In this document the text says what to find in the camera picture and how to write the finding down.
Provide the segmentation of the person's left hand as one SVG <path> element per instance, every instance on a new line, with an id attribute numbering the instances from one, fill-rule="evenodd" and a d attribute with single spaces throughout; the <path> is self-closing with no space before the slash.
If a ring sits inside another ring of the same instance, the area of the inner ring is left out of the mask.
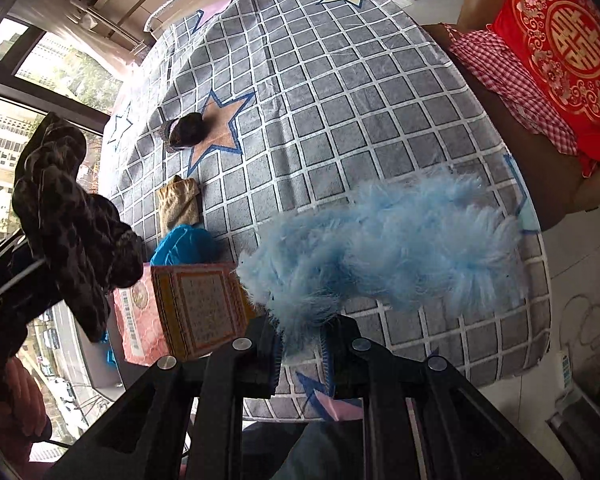
<path id="1" fill-rule="evenodd" d="M 47 425 L 43 395 L 16 356 L 6 364 L 8 400 L 0 404 L 0 450 L 14 465 L 29 461 L 33 440 Z"/>

